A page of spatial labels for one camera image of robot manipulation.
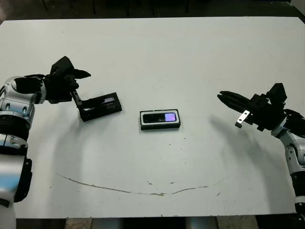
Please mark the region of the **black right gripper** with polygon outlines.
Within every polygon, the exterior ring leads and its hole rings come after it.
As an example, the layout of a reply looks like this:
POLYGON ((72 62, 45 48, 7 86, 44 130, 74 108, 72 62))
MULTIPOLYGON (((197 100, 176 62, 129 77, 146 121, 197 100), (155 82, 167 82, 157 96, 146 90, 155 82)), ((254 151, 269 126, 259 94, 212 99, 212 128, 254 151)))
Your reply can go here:
POLYGON ((217 97, 227 107, 242 112, 235 123, 238 128, 246 122, 256 124, 259 131, 273 130, 285 116, 286 94, 254 94, 248 99, 234 92, 221 91, 217 97))

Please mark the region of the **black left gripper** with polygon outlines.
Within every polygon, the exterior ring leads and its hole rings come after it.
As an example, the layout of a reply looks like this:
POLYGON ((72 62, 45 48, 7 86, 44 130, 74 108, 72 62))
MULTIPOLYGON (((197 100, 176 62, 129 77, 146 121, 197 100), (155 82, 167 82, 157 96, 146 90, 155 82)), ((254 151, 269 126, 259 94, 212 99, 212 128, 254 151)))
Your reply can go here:
MULTIPOLYGON (((90 77, 91 74, 84 70, 74 69, 72 73, 64 75, 46 75, 44 77, 44 85, 46 88, 45 100, 50 104, 58 104, 62 102, 70 102, 72 100, 71 92, 79 88, 77 79, 90 77)), ((87 112, 95 110, 103 104, 103 99, 84 100, 80 106, 80 111, 87 112)))

